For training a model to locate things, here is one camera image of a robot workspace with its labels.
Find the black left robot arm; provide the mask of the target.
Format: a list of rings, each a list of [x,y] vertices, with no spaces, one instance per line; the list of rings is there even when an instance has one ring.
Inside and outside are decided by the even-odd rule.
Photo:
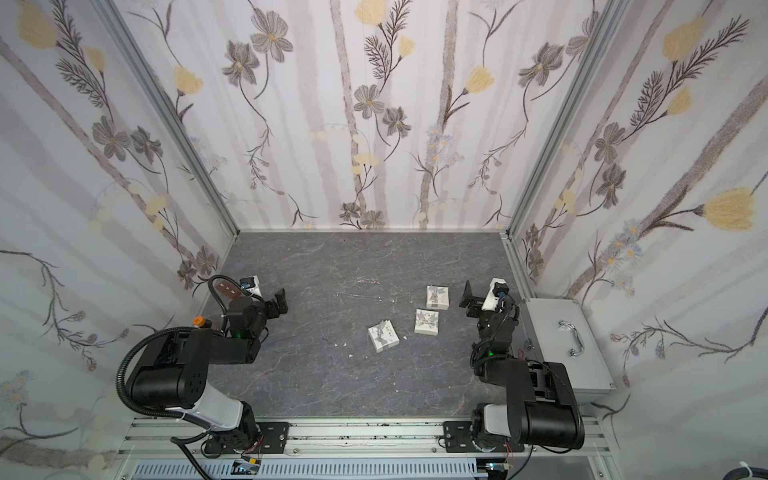
[[[208,380],[212,365],[254,363],[268,337],[267,322],[288,312],[286,293],[278,290],[265,300],[240,296],[223,313],[227,331],[216,330],[198,317],[191,327],[157,331],[135,345],[121,361],[116,393],[135,413],[183,420],[203,429],[201,434],[174,443],[185,453],[201,443],[207,458],[222,454],[281,454],[289,424],[258,424],[252,407],[214,387]]]

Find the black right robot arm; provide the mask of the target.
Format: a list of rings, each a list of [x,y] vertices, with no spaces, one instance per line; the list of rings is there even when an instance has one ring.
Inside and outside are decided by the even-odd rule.
[[[474,295],[466,282],[459,306],[477,320],[470,368],[481,382],[503,388],[505,402],[478,404],[462,432],[445,433],[446,440],[456,441],[446,448],[520,452],[531,445],[556,454],[580,449],[585,427],[566,367],[514,354],[521,306],[504,282],[494,282],[490,293],[495,305],[485,309],[485,299]]]

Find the white jewelry box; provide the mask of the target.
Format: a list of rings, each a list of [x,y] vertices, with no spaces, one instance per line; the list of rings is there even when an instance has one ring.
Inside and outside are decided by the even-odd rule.
[[[390,319],[382,320],[377,325],[369,327],[368,335],[377,353],[381,353],[400,343],[400,339]]]
[[[448,310],[450,307],[449,288],[446,286],[428,285],[426,287],[425,306],[430,310]]]

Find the white jewelry box lid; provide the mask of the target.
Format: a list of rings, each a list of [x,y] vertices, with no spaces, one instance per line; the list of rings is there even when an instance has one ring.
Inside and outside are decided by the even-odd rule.
[[[414,321],[414,333],[419,335],[437,336],[439,334],[439,312],[417,309]]]

